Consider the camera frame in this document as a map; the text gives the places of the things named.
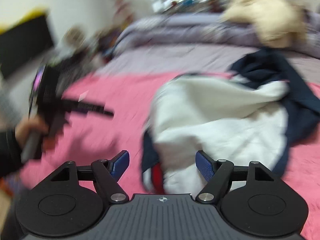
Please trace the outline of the person's left hand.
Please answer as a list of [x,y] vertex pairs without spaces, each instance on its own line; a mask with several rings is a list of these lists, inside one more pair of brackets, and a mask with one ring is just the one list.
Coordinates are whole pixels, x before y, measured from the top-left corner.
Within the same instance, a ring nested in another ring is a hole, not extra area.
[[42,134],[48,132],[48,125],[39,115],[27,117],[18,123],[15,127],[15,138],[21,148],[25,146],[29,135],[34,131]]

